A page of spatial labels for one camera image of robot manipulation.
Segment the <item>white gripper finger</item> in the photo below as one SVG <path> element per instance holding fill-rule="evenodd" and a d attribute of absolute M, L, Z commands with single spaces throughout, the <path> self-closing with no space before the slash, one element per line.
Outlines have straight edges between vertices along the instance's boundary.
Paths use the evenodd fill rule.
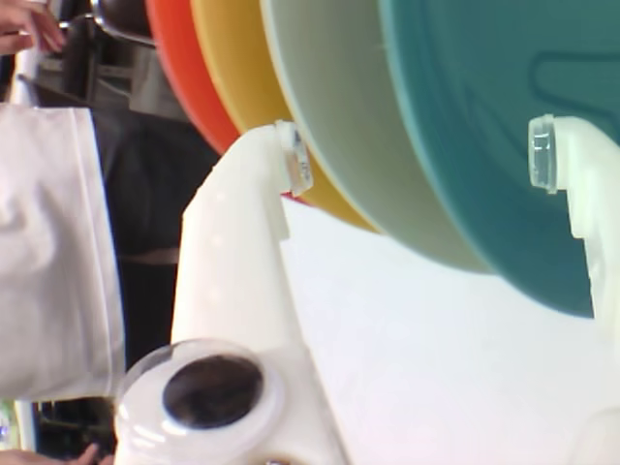
<path fill-rule="evenodd" d="M 241 136 L 183 213 L 171 338 L 211 347 L 172 375 L 170 417 L 203 435 L 203 463 L 348 460 L 281 252 L 281 197 L 311 184 L 296 125 L 279 121 Z"/>
<path fill-rule="evenodd" d="M 528 123 L 528 166 L 533 186 L 566 193 L 594 320 L 619 357 L 619 144 L 585 119 L 545 114 Z"/>

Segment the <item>person left hand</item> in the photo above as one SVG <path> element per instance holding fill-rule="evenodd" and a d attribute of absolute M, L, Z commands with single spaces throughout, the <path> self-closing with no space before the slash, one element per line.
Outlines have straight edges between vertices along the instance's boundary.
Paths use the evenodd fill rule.
<path fill-rule="evenodd" d="M 13 55 L 30 48 L 61 51 L 65 38 L 47 1 L 1 2 L 1 54 Z"/>

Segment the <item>person right hand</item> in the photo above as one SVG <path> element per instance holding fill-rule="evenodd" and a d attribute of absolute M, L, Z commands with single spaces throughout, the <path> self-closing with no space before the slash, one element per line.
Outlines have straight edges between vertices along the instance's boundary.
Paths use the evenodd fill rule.
<path fill-rule="evenodd" d="M 23 449 L 5 449 L 1 451 L 1 465 L 88 465 L 97 463 L 99 448 L 88 446 L 84 452 L 72 459 L 56 459 L 33 451 Z"/>

